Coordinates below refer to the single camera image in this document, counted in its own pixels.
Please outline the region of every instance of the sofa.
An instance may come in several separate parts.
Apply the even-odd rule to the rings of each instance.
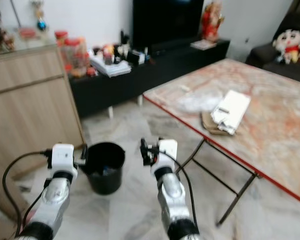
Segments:
[[[277,32],[286,28],[300,29],[300,13],[288,13],[278,27]],[[245,63],[300,82],[300,63],[277,63],[275,61],[277,56],[278,52],[270,42],[253,48]]]

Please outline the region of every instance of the marble table top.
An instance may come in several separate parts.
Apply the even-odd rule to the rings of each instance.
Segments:
[[[212,135],[198,101],[228,90],[249,95],[250,105],[236,135]],[[300,201],[300,82],[224,59],[143,96]]]

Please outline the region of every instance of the wooden cabinet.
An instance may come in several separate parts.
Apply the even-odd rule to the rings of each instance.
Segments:
[[[37,64],[36,68],[40,68],[42,61],[45,70],[28,69]],[[11,65],[24,68],[19,71],[12,66],[15,72],[9,72]],[[0,61],[0,164],[3,167],[22,154],[45,150],[56,143],[80,146],[84,142],[68,78],[61,66],[56,47]],[[27,157],[12,168],[11,174],[20,176],[45,161],[44,157]]]

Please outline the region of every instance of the black tv cabinet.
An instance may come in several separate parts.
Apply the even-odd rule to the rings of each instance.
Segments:
[[[190,46],[154,56],[154,63],[134,67],[130,73],[107,77],[71,78],[70,85],[80,118],[135,98],[145,91],[225,58],[230,41],[220,40],[207,50]]]

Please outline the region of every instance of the white tile floor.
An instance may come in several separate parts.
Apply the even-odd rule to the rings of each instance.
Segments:
[[[114,119],[102,112],[82,121],[89,145],[113,141],[125,150],[122,186],[108,196],[94,193],[80,171],[72,186],[70,206],[56,240],[167,240],[157,184],[150,169],[143,167],[139,141],[158,136],[178,141],[178,159],[184,161],[200,136],[148,102],[139,107],[127,102],[114,107]],[[197,160],[239,190],[249,175],[220,153],[203,147]],[[193,185],[197,221],[205,240],[300,240],[300,202],[265,179],[256,179],[225,223],[217,228],[234,195],[194,163],[186,170]],[[39,169],[21,185],[30,188],[25,197],[32,201],[42,190],[47,170]],[[183,176],[181,180],[188,191]]]

